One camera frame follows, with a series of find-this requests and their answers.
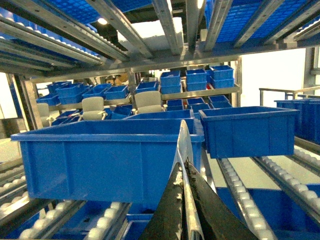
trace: aluminum support bar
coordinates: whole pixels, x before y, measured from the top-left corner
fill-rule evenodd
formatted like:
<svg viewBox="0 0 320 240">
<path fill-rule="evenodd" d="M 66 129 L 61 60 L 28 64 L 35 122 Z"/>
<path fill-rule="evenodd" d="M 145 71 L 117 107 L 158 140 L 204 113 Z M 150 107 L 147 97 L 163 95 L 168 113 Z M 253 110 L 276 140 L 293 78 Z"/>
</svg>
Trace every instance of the aluminum support bar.
<svg viewBox="0 0 320 240">
<path fill-rule="evenodd" d="M 178 36 L 172 15 L 170 0 L 152 0 L 156 15 L 162 25 L 165 37 L 169 43 L 173 55 L 180 55 L 183 42 L 178 41 Z"/>
<path fill-rule="evenodd" d="M 78 49 L 68 46 L 67 44 L 63 44 L 62 42 L 54 40 L 44 34 L 34 31 L 33 29 L 18 24 L 12 21 L 12 19 L 7 19 L 2 15 L 0 15 L 0 32 L 85 63 L 101 63 L 101 60 L 96 56 L 84 53 Z"/>
<path fill-rule="evenodd" d="M 264 0 L 244 26 L 235 40 L 234 47 L 240 48 L 285 0 Z"/>
<path fill-rule="evenodd" d="M 209 24 L 208 34 L 204 45 L 204 51 L 211 51 L 216 45 L 218 36 L 224 25 L 233 0 L 214 1 L 213 11 Z"/>
<path fill-rule="evenodd" d="M 262 43 L 264 45 L 272 44 L 274 41 L 286 37 L 303 24 L 316 17 L 320 11 L 320 1 L 307 1 L 302 7 L 289 16 L 282 24 L 275 28 Z"/>
<path fill-rule="evenodd" d="M 320 198 L 267 157 L 251 159 L 320 226 Z"/>
<path fill-rule="evenodd" d="M 30 59 L 53 64 L 59 67 L 75 67 L 75 64 L 73 62 L 65 60 L 62 57 L 52 56 L 49 53 L 38 51 L 30 47 L 22 46 L 21 44 L 17 44 L 10 40 L 0 39 L 0 51 L 24 56 Z"/>
<path fill-rule="evenodd" d="M 66 14 L 50 5 L 43 0 L 5 0 L 6 2 L 13 3 L 20 9 L 30 13 L 28 20 L 32 21 L 33 17 L 40 19 L 53 29 L 59 29 L 77 39 L 80 43 L 85 43 L 86 46 L 91 47 L 92 51 L 99 50 L 102 55 L 111 56 L 121 61 L 128 60 L 128 56 L 115 45 L 99 36 L 97 33 L 88 30 L 83 24 L 74 21 Z"/>
<path fill-rule="evenodd" d="M 200 12 L 205 7 L 204 0 L 186 0 L 186 29 L 189 51 L 196 48 Z"/>
<path fill-rule="evenodd" d="M 250 231 L 259 239 L 278 239 L 230 161 L 227 158 L 223 158 L 217 159 L 217 162 L 239 215 Z"/>
<path fill-rule="evenodd" d="M 31 59 L 26 59 L 18 56 L 12 56 L 8 53 L 0 52 L 0 63 L 3 64 L 12 64 L 15 66 L 36 69 L 41 71 L 51 71 L 53 70 L 53 66 L 43 62 L 37 62 Z"/>
<path fill-rule="evenodd" d="M 127 17 L 113 4 L 111 0 L 86 0 L 104 19 L 117 29 L 133 46 L 146 57 L 153 55 Z"/>
<path fill-rule="evenodd" d="M 305 28 L 301 32 L 299 32 L 297 35 L 294 36 L 295 41 L 303 40 L 303 39 L 308 39 L 313 37 L 314 35 L 320 33 L 320 21 L 317 21 L 313 25 Z"/>
</svg>

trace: white roller wheel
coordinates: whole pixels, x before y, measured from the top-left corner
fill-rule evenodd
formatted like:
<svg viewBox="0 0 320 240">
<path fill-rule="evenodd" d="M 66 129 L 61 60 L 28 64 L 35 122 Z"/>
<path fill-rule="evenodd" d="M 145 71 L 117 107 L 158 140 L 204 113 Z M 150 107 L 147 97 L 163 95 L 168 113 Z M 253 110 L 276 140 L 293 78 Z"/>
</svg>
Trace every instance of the white roller wheel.
<svg viewBox="0 0 320 240">
<path fill-rule="evenodd" d="M 23 198 L 23 196 L 16 196 L 12 201 L 11 201 L 11 203 L 16 203 L 16 202 L 18 202 L 19 200 L 21 200 Z"/>
<path fill-rule="evenodd" d="M 117 210 L 118 210 L 118 209 L 121 208 L 121 206 L 122 206 L 122 203 L 121 203 L 121 202 L 115 201 L 115 202 L 111 203 L 110 208 L 111 208 L 111 209 L 117 209 Z"/>
<path fill-rule="evenodd" d="M 253 217 L 251 218 L 252 226 L 256 230 L 266 230 L 267 225 L 266 225 L 266 220 L 263 217 Z"/>
<path fill-rule="evenodd" d="M 298 192 L 298 193 L 302 193 L 303 191 L 308 191 L 308 187 L 306 185 L 303 184 L 297 184 L 294 185 L 293 188 Z"/>
<path fill-rule="evenodd" d="M 307 201 L 318 198 L 318 195 L 314 191 L 310 191 L 310 190 L 301 192 L 301 195 Z"/>
<path fill-rule="evenodd" d="M 255 203 L 251 199 L 244 199 L 242 203 L 245 209 L 255 207 Z"/>
<path fill-rule="evenodd" d="M 233 182 L 233 186 L 235 186 L 235 187 L 239 187 L 239 186 L 243 186 L 243 184 L 242 184 L 242 181 L 234 181 Z"/>
<path fill-rule="evenodd" d="M 256 233 L 260 240 L 274 240 L 274 235 L 270 230 L 258 230 Z"/>
<path fill-rule="evenodd" d="M 112 218 L 109 217 L 100 217 L 96 226 L 100 229 L 109 229 L 111 226 Z"/>
<path fill-rule="evenodd" d="M 26 229 L 20 234 L 19 239 L 35 239 L 37 232 L 38 231 L 33 228 Z"/>
<path fill-rule="evenodd" d="M 250 194 L 248 192 L 239 192 L 238 195 L 241 200 L 250 199 Z"/>
<path fill-rule="evenodd" d="M 4 203 L 0 206 L 0 210 L 4 210 L 6 209 L 7 207 L 9 207 L 11 205 L 11 202 L 8 202 L 8 203 Z"/>
<path fill-rule="evenodd" d="M 105 210 L 104 216 L 106 218 L 114 219 L 117 216 L 117 212 L 118 211 L 116 209 L 114 209 L 114 208 L 108 208 L 107 210 Z"/>
<path fill-rule="evenodd" d="M 49 224 L 49 222 L 50 221 L 48 219 L 46 219 L 46 218 L 38 219 L 33 224 L 33 228 L 37 229 L 37 230 L 42 230 Z"/>
<path fill-rule="evenodd" d="M 45 218 L 49 220 L 56 219 L 60 215 L 60 212 L 57 210 L 50 210 L 46 213 Z"/>
<path fill-rule="evenodd" d="M 11 183 L 11 182 L 8 182 L 8 183 L 6 183 L 5 185 L 3 185 L 3 187 L 4 187 L 5 189 L 10 188 L 11 186 L 12 186 L 12 183 Z"/>
<path fill-rule="evenodd" d="M 101 240 L 104 237 L 104 230 L 101 228 L 92 228 L 88 233 L 88 240 Z"/>
<path fill-rule="evenodd" d="M 244 186 L 236 186 L 235 187 L 235 191 L 237 192 L 237 193 L 246 193 L 247 191 L 246 191 L 246 188 L 244 187 Z"/>
<path fill-rule="evenodd" d="M 247 212 L 249 218 L 257 218 L 257 217 L 260 217 L 259 210 L 258 210 L 258 208 L 256 208 L 256 207 L 248 207 L 248 208 L 246 209 L 246 212 Z"/>
</svg>

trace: blue storage tote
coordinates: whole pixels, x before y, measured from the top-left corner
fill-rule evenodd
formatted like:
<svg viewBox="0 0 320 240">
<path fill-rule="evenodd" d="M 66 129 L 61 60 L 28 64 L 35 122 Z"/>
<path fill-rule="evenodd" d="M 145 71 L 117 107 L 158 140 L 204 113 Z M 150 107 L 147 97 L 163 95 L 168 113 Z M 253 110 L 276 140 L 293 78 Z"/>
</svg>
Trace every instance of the blue storage tote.
<svg viewBox="0 0 320 240">
<path fill-rule="evenodd" d="M 111 119 L 124 119 L 131 115 L 132 108 L 117 106 L 111 113 Z"/>
<path fill-rule="evenodd" d="M 149 81 L 149 82 L 140 82 L 136 87 L 136 93 L 148 92 L 148 91 L 157 91 L 159 83 L 157 81 Z"/>
<path fill-rule="evenodd" d="M 207 73 L 203 69 L 187 70 L 185 75 L 187 84 L 207 82 Z"/>
<path fill-rule="evenodd" d="M 212 102 L 210 105 L 213 109 L 232 108 L 232 105 L 228 101 L 216 101 Z"/>
<path fill-rule="evenodd" d="M 180 84 L 180 71 L 166 71 L 160 76 L 161 87 Z"/>
<path fill-rule="evenodd" d="M 166 102 L 167 104 L 167 111 L 177 111 L 177 110 L 183 110 L 184 108 L 184 102 L 182 99 L 175 99 L 175 100 L 168 100 Z"/>
<path fill-rule="evenodd" d="M 186 89 L 188 90 L 188 92 L 206 90 L 207 89 L 207 81 L 197 82 L 197 83 L 187 83 Z"/>
<path fill-rule="evenodd" d="M 36 100 L 37 104 L 48 104 L 49 106 L 55 106 L 60 103 L 59 97 L 56 93 L 51 93 L 46 96 L 39 97 Z"/>
<path fill-rule="evenodd" d="M 126 120 L 132 119 L 194 119 L 195 115 L 192 110 L 178 110 L 178 111 L 161 111 L 152 113 L 141 113 L 129 116 Z"/>
<path fill-rule="evenodd" d="M 99 84 L 92 88 L 90 91 L 83 94 L 83 98 L 92 98 L 92 97 L 105 97 L 105 91 L 111 88 L 111 83 Z"/>
<path fill-rule="evenodd" d="M 172 86 L 162 86 L 161 85 L 161 93 L 162 94 L 181 93 L 181 83 L 179 83 L 179 85 L 172 85 Z"/>
<path fill-rule="evenodd" d="M 128 94 L 128 86 L 112 86 L 104 92 L 106 100 L 125 99 Z"/>
<path fill-rule="evenodd" d="M 59 95 L 59 98 L 67 98 L 70 96 L 76 96 L 85 90 L 85 85 L 82 83 L 67 84 L 57 88 L 55 91 Z"/>
<path fill-rule="evenodd" d="M 52 84 L 47 85 L 47 88 L 49 90 L 49 93 L 51 94 L 56 94 L 56 89 L 61 88 L 63 86 L 69 85 L 71 84 L 70 81 L 58 81 L 58 82 L 54 82 Z"/>
<path fill-rule="evenodd" d="M 294 153 L 296 110 L 249 106 L 199 113 L 213 159 Z"/>
<path fill-rule="evenodd" d="M 228 65 L 214 66 L 212 77 L 213 77 L 213 80 L 233 79 L 234 69 Z"/>
<path fill-rule="evenodd" d="M 158 204 L 180 124 L 179 119 L 80 121 L 11 139 L 20 141 L 31 198 Z M 200 166 L 203 128 L 198 120 L 187 125 Z"/>
<path fill-rule="evenodd" d="M 224 80 L 213 80 L 213 87 L 215 89 L 225 89 L 225 88 L 232 88 L 235 86 L 235 79 L 224 79 Z"/>
</svg>

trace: shelf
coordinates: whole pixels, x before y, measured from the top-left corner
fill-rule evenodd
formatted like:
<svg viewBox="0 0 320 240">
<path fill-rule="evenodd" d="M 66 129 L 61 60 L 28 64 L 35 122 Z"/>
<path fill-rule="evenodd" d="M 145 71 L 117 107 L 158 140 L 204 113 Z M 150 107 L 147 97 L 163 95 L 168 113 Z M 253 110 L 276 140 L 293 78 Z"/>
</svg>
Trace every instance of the shelf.
<svg viewBox="0 0 320 240">
<path fill-rule="evenodd" d="M 126 105 L 131 104 L 131 94 L 129 93 L 128 96 L 124 99 L 115 99 L 115 100 L 104 100 L 104 105 Z M 50 111 L 61 111 L 61 110 L 70 110 L 70 109 L 82 109 L 82 103 L 75 103 L 75 104 L 59 104 L 56 106 L 49 106 Z"/>
</svg>

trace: metal beam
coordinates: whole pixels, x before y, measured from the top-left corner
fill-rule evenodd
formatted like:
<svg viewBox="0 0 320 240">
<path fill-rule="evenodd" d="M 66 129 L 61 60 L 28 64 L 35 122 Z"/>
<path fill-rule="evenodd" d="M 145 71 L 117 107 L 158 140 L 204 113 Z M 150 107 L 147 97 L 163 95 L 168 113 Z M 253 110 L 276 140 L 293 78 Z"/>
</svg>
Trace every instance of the metal beam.
<svg viewBox="0 0 320 240">
<path fill-rule="evenodd" d="M 162 25 L 165 37 L 169 43 L 173 55 L 180 55 L 183 42 L 178 41 L 175 24 L 172 15 L 172 6 L 170 0 L 152 0 L 156 15 Z"/>
<path fill-rule="evenodd" d="M 44 0 L 5 0 L 4 2 L 12 3 L 18 8 L 30 13 L 28 15 L 23 14 L 21 17 L 27 17 L 30 21 L 33 21 L 34 17 L 38 18 L 45 23 L 42 25 L 44 28 L 50 25 L 53 27 L 53 32 L 60 34 L 60 31 L 62 31 L 77 39 L 80 44 L 87 44 L 90 50 L 98 50 L 105 57 L 111 56 L 121 61 L 127 61 L 129 59 L 122 50 L 111 42 L 100 37 L 97 33 L 92 32 L 86 26 L 73 20 Z"/>
<path fill-rule="evenodd" d="M 0 39 L 0 51 L 4 51 L 11 54 L 24 56 L 41 62 L 53 64 L 59 67 L 72 68 L 75 64 L 72 61 L 65 60 L 59 56 L 52 56 L 52 54 L 38 51 L 30 47 L 17 44 L 11 40 Z"/>
<path fill-rule="evenodd" d="M 240 48 L 285 0 L 264 0 L 244 26 L 235 40 L 234 47 Z"/>
<path fill-rule="evenodd" d="M 34 44 L 36 46 L 42 46 L 45 49 L 49 49 L 56 53 L 77 59 L 85 63 L 101 63 L 101 60 L 98 57 L 89 55 L 78 49 L 68 46 L 67 44 L 63 44 L 62 42 L 51 39 L 48 36 L 7 19 L 2 15 L 0 15 L 0 32 L 21 39 L 27 43 Z"/>
<path fill-rule="evenodd" d="M 186 29 L 189 51 L 193 51 L 196 47 L 200 12 L 203 11 L 205 3 L 204 0 L 186 0 Z"/>
<path fill-rule="evenodd" d="M 289 16 L 276 29 L 268 34 L 263 40 L 264 45 L 272 44 L 278 39 L 283 39 L 298 28 L 315 18 L 320 11 L 320 1 L 307 1 L 302 7 Z"/>
<path fill-rule="evenodd" d="M 86 0 L 104 19 L 117 29 L 133 46 L 146 57 L 152 58 L 152 53 L 141 36 L 131 25 L 127 17 L 113 4 L 111 0 Z"/>
<path fill-rule="evenodd" d="M 8 53 L 0 52 L 0 63 L 3 64 L 12 64 L 16 66 L 26 67 L 30 69 L 37 69 L 42 71 L 51 71 L 53 70 L 53 66 L 48 63 L 42 63 L 33 61 L 31 59 L 26 59 L 18 56 L 12 56 Z"/>
<path fill-rule="evenodd" d="M 311 38 L 312 36 L 320 33 L 320 21 L 317 21 L 313 25 L 305 28 L 301 32 L 299 32 L 297 35 L 294 36 L 295 41 L 303 40 Z"/>
<path fill-rule="evenodd" d="M 209 24 L 208 34 L 204 44 L 204 51 L 209 52 L 216 45 L 218 36 L 224 25 L 233 0 L 216 0 Z"/>
</svg>

